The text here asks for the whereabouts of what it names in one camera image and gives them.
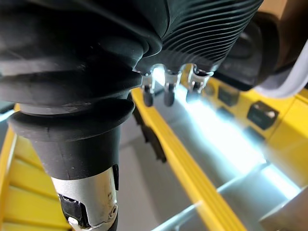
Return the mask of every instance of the metal rod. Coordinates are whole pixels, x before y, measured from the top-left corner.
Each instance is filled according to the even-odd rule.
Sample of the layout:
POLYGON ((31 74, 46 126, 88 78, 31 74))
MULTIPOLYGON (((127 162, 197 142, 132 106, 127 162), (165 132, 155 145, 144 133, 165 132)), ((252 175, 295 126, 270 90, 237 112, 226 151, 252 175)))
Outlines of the metal rod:
POLYGON ((226 188, 230 187, 231 185, 233 185, 235 182, 243 180, 243 179, 247 179, 248 177, 251 176, 255 176, 257 173, 259 173, 260 171, 262 171, 265 167, 267 167, 269 164, 263 163, 263 164, 259 164, 257 166, 255 166, 252 170, 250 170, 247 174, 245 175, 240 175, 238 177, 233 178, 232 180, 224 183, 223 185, 219 186, 217 188, 217 192, 218 193, 222 193, 226 188))
POLYGON ((184 209, 182 212, 174 215, 169 220, 165 221, 161 225, 157 226, 152 231, 174 231, 179 230, 180 226, 187 222, 190 218, 197 214, 197 205, 191 205, 184 209))

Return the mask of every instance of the gray floor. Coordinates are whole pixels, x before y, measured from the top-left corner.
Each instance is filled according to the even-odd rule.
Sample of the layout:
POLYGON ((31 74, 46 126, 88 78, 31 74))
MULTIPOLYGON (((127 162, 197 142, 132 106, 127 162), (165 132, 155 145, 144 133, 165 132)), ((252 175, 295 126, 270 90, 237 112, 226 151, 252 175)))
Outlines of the gray floor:
MULTIPOLYGON (((149 231, 191 202, 168 163, 156 160, 133 117, 122 125, 120 143, 119 231, 149 231)), ((202 231, 195 217, 181 231, 202 231)))

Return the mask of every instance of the yellow panel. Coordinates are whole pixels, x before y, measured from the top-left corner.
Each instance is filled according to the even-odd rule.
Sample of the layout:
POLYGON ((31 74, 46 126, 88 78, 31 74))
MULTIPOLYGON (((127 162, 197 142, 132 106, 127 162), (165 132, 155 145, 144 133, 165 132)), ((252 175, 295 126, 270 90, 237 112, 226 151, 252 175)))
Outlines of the yellow panel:
POLYGON ((156 109, 144 105, 141 90, 132 90, 132 96, 145 124, 159 138, 172 170, 191 201, 200 203, 198 212, 209 230, 246 230, 156 109))
POLYGON ((268 144, 268 159, 298 186, 308 185, 308 104, 295 100, 268 144))
POLYGON ((15 159, 12 163, 11 185, 57 199, 50 176, 26 162, 15 159))
POLYGON ((3 231, 67 231, 68 229, 47 228, 42 226, 30 226, 24 224, 4 223, 3 231))
POLYGON ((296 97, 305 103, 308 103, 308 89, 302 89, 296 97))
POLYGON ((10 169, 12 159, 14 158, 14 145, 16 136, 13 131, 9 128, 3 143, 1 155, 0 155, 0 229, 3 220, 6 197, 8 194, 8 187, 10 183, 10 169))
POLYGON ((32 147, 32 144, 28 139, 23 138, 23 137, 18 137, 14 152, 15 152, 15 155, 18 158, 36 166, 36 167, 43 169, 42 164, 39 160, 39 157, 35 153, 35 151, 32 147))
POLYGON ((4 221, 69 228, 57 200, 10 186, 4 221))

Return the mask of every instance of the silver metal fitting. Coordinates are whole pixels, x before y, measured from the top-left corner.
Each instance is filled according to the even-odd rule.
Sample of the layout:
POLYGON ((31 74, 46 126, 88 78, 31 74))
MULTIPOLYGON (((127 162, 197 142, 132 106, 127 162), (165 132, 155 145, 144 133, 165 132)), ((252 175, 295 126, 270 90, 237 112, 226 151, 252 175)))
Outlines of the silver metal fitting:
POLYGON ((214 72, 206 72, 196 68, 192 68, 188 75, 188 87, 189 91, 194 91, 201 93, 202 89, 206 86, 209 78, 214 74, 214 72))
POLYGON ((152 74, 142 75, 141 88, 143 91, 153 94, 155 89, 155 79, 152 74))
POLYGON ((78 218, 67 220, 76 231, 107 231, 116 220, 118 205, 113 168, 80 180, 51 178, 59 196, 84 205, 89 227, 81 227, 78 218))

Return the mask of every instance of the yellow metal frame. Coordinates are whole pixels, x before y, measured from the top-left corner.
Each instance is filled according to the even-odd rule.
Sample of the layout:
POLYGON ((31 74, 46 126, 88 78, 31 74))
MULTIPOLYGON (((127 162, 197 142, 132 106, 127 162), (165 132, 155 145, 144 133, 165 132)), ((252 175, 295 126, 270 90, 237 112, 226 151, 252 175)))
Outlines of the yellow metal frame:
POLYGON ((0 156, 0 230, 69 229, 51 178, 31 143, 9 128, 0 156))
POLYGON ((169 164, 191 201, 200 203, 198 212, 209 230, 245 231, 243 224, 157 110, 144 105, 141 89, 132 90, 132 97, 144 123, 157 135, 169 164))

